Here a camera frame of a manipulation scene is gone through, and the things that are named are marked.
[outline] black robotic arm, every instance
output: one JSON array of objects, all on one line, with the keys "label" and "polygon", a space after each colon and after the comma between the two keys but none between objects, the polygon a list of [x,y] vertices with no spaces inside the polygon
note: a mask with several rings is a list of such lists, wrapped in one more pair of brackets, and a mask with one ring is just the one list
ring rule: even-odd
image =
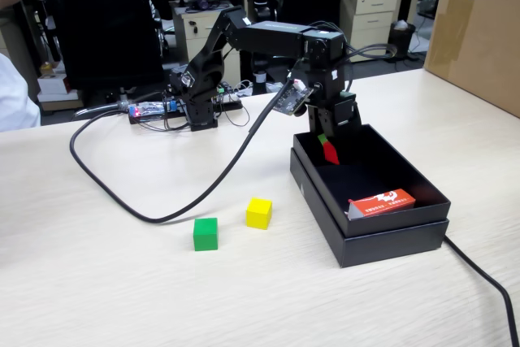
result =
[{"label": "black robotic arm", "polygon": [[278,107],[283,109],[286,101],[298,103],[297,110],[290,110],[296,115],[308,107],[312,132],[336,137],[361,126],[355,95],[343,92],[349,61],[343,34],[272,21],[251,24],[241,7],[232,7],[220,13],[206,44],[184,72],[171,75],[173,93],[183,99],[188,121],[195,125],[192,130],[217,126],[211,98],[223,78],[222,49],[227,43],[236,50],[298,60],[291,77],[308,89],[305,104],[291,100],[287,92]]}]

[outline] open black box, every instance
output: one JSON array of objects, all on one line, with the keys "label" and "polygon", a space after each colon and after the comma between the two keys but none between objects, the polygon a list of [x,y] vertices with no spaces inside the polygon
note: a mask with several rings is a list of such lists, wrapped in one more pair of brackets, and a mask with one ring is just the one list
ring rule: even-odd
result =
[{"label": "open black box", "polygon": [[[342,267],[430,251],[448,228],[450,201],[370,125],[335,141],[340,165],[328,163],[313,133],[294,136],[291,173]],[[403,189],[410,210],[349,220],[349,199]]]}]

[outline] cardboard box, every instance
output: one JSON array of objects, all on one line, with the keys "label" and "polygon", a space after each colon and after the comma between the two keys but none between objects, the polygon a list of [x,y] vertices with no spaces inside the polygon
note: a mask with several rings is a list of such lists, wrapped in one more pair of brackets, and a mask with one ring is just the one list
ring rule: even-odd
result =
[{"label": "cardboard box", "polygon": [[424,67],[520,117],[520,1],[439,0]]},{"label": "cardboard box", "polygon": [[41,93],[69,93],[71,86],[68,83],[67,75],[42,75],[38,78]]}]

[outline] table surface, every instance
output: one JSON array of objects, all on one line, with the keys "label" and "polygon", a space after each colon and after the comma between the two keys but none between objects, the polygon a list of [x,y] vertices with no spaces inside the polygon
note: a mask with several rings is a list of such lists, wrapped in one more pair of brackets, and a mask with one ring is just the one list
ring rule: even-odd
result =
[{"label": "table surface", "polygon": [[[424,70],[353,91],[363,122],[452,201],[448,235],[519,313],[520,119]],[[244,128],[223,115],[216,129],[159,133],[120,116],[76,149],[132,207],[163,216],[214,181],[271,97],[244,99]],[[68,150],[80,125],[0,134],[0,345],[509,346],[500,294],[446,245],[338,267],[289,172],[305,116],[271,113],[223,183],[163,226],[80,169]],[[245,226],[251,197],[273,201],[266,231]],[[219,219],[219,250],[194,252],[195,217]]]}]

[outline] orange box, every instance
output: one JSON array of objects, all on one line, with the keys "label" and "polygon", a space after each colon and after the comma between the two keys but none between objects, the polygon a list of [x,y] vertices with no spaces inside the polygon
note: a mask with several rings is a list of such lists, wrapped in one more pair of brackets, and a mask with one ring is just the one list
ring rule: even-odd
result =
[{"label": "orange box", "polygon": [[390,211],[411,209],[414,207],[414,203],[415,198],[405,190],[398,189],[350,202],[349,219],[362,219]]}]

